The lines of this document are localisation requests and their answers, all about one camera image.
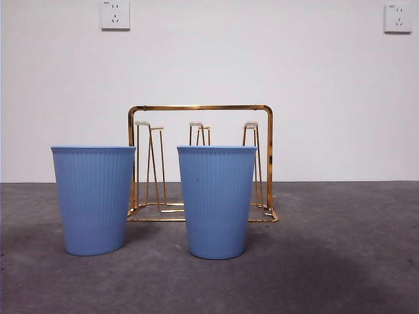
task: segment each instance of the white outlet plate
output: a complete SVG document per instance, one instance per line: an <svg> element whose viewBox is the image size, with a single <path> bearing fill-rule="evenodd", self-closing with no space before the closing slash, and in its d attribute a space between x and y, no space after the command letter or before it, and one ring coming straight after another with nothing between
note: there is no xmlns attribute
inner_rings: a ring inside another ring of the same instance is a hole
<svg viewBox="0 0 419 314"><path fill-rule="evenodd" d="M412 11L409 4L398 3L384 6L384 32L412 32Z"/></svg>
<svg viewBox="0 0 419 314"><path fill-rule="evenodd" d="M102 29L130 29L129 0L102 0L100 5L100 26Z"/></svg>

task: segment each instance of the floor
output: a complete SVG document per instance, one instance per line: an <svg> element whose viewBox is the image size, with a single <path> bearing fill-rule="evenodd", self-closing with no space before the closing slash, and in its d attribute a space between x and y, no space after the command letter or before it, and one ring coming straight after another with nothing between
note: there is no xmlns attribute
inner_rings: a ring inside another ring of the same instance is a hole
<svg viewBox="0 0 419 314"><path fill-rule="evenodd" d="M274 183L243 255L189 254L184 222L65 252L54 184L1 185L1 312L419 313L419 182Z"/></svg>

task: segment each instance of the blue plastic cup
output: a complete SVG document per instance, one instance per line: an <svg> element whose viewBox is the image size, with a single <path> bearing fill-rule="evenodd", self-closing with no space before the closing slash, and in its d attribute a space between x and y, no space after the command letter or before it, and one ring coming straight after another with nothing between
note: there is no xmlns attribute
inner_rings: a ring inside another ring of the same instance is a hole
<svg viewBox="0 0 419 314"><path fill-rule="evenodd" d="M51 150L67 252L99 255L122 247L136 148Z"/></svg>
<svg viewBox="0 0 419 314"><path fill-rule="evenodd" d="M180 146L177 151L190 252L214 260L241 255L256 147Z"/></svg>

